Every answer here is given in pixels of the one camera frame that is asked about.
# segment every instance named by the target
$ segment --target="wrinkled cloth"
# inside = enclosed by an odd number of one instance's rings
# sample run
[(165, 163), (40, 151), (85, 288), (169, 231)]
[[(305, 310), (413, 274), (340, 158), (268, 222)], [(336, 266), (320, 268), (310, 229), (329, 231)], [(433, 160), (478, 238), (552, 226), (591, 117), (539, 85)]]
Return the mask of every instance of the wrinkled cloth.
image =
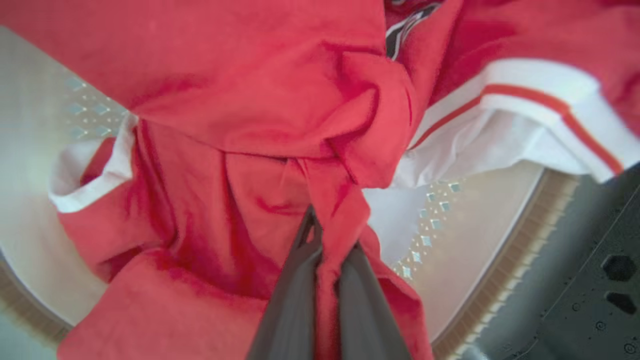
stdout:
[(59, 358), (244, 357), (309, 204), (324, 227), (316, 357), (339, 358), (333, 284), (359, 240), (412, 356), (431, 358), (421, 299), (380, 261), (361, 192), (443, 174), (429, 157), (446, 165), (452, 144), (414, 160), (452, 117), (423, 115), (493, 61), (535, 58), (591, 74), (640, 129), (628, 1), (448, 0), (389, 52), (385, 33), (431, 3), (3, 3), (3, 24), (140, 118), (54, 169), (60, 220), (110, 283)]

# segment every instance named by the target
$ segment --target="red stripe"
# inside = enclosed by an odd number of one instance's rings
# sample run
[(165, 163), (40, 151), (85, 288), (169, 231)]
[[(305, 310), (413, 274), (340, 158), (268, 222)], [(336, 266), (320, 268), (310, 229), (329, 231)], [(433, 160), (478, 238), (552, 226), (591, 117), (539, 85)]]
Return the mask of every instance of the red stripe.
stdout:
[(580, 122), (573, 116), (571, 113), (571, 108), (568, 104), (563, 102), (562, 100), (552, 97), (550, 95), (544, 94), (543, 92), (539, 92), (536, 90), (531, 90), (529, 88), (523, 88), (520, 86), (513, 85), (500, 85), (500, 84), (492, 84), (487, 85), (482, 94), (479, 97), (469, 101), (464, 104), (456, 111), (448, 114), (444, 118), (440, 119), (434, 126), (429, 128), (415, 143), (414, 146), (410, 148), (410, 150), (415, 149), (419, 146), (429, 135), (431, 135), (434, 131), (442, 127), (444, 124), (450, 122), (454, 118), (458, 117), (462, 113), (471, 109), (473, 106), (477, 105), (480, 102), (480, 98), (484, 94), (500, 94), (500, 95), (508, 95), (514, 97), (520, 97), (523, 99), (527, 99), (530, 101), (537, 102), (551, 110), (554, 110), (558, 114), (560, 114), (562, 121), (565, 126), (568, 127), (573, 134), (587, 147), (591, 152), (593, 152), (596, 156), (598, 156), (611, 171), (618, 175), (624, 171), (624, 166), (616, 159), (607, 149), (605, 149), (600, 143), (598, 143), (589, 132), (584, 129), (584, 127), (580, 124)]
[(482, 97), (478, 96), (475, 99), (472, 99), (471, 101), (469, 101), (468, 103), (464, 104), (463, 106), (460, 106), (454, 112), (451, 112), (447, 116), (445, 116), (442, 119), (438, 120), (435, 124), (433, 124), (433, 126), (431, 126), (429, 129), (427, 129), (427, 131), (425, 131), (424, 134), (422, 134), (422, 136), (420, 136), (420, 138), (415, 143), (415, 145), (410, 147), (409, 150), (415, 149), (417, 146), (422, 144), (422, 142), (427, 137), (429, 137), (429, 135), (433, 134), (434, 131), (436, 131), (437, 129), (440, 129), (446, 123), (450, 122), (451, 120), (455, 119), (456, 117), (459, 117), (460, 115), (466, 113), (469, 109), (471, 109), (474, 106), (478, 105), (480, 103), (480, 98), (482, 98)]

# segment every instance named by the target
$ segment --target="gray plastic surface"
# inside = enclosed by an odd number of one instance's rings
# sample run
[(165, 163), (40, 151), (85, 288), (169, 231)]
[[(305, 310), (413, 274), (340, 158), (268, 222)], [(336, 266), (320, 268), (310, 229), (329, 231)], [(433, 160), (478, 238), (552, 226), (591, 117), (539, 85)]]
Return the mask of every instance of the gray plastic surface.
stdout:
[[(548, 245), (463, 359), (640, 359), (639, 312), (629, 316), (605, 297), (627, 293), (640, 307), (640, 275), (613, 281), (603, 269), (619, 250), (640, 266), (640, 210), (634, 205), (639, 186), (639, 166), (606, 184), (582, 178)], [(635, 218), (625, 215), (634, 212)], [(578, 311), (572, 308), (576, 301)], [(596, 329), (598, 322), (605, 330)]]

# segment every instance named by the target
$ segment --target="jersey sleeve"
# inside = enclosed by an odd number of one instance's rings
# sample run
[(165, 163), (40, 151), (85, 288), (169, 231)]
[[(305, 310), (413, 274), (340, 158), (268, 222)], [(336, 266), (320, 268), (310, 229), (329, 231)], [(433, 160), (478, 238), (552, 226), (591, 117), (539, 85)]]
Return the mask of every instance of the jersey sleeve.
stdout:
[(403, 24), (396, 60), (425, 112), (394, 184), (521, 160), (602, 182), (636, 164), (639, 20), (628, 1), (472, 0)]
[(134, 117), (118, 136), (69, 145), (49, 179), (49, 198), (68, 237), (101, 279), (141, 251), (166, 245), (172, 218)]

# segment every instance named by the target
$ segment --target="hole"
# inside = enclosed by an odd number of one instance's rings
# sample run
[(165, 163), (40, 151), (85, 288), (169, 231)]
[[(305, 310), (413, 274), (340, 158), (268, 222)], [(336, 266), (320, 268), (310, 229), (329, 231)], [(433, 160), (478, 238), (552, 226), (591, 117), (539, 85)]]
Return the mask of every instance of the hole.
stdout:
[(626, 282), (636, 273), (637, 266), (626, 255), (609, 255), (602, 263), (602, 270), (607, 274), (609, 280)]
[(429, 236), (420, 236), (420, 238), (422, 239), (423, 246), (431, 247), (431, 237), (429, 237)]
[(431, 227), (434, 230), (440, 230), (440, 229), (442, 229), (442, 224), (440, 223), (440, 221), (438, 219), (431, 219)]
[(402, 266), (402, 275), (404, 278), (413, 280), (413, 278), (411, 277), (411, 268), (407, 266)]
[(637, 311), (634, 301), (627, 294), (609, 292), (605, 297), (608, 302), (617, 307), (623, 313), (633, 315)]
[(420, 256), (420, 253), (417, 251), (411, 251), (411, 253), (413, 255), (413, 262), (422, 264), (422, 258)]

